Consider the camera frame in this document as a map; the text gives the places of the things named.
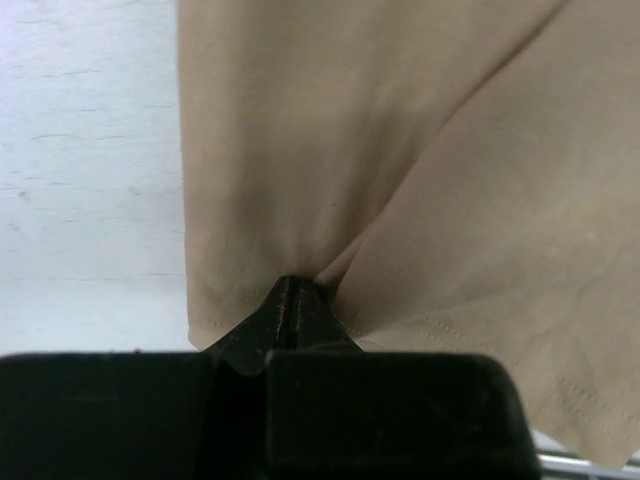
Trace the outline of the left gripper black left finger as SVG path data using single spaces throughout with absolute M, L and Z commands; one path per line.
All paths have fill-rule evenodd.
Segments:
M 291 278 L 278 279 L 255 312 L 205 352 L 240 375 L 259 375 L 267 354 L 287 348 L 291 320 Z

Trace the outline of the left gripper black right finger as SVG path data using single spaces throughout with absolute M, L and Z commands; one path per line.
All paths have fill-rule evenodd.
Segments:
M 309 278 L 295 277 L 292 300 L 292 348 L 362 352 L 330 306 L 330 292 Z

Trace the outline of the beige t shirt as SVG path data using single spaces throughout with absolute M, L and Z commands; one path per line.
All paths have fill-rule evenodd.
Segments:
M 531 426 L 639 447 L 635 1 L 181 1 L 205 348 L 314 278 L 365 347 L 479 352 Z

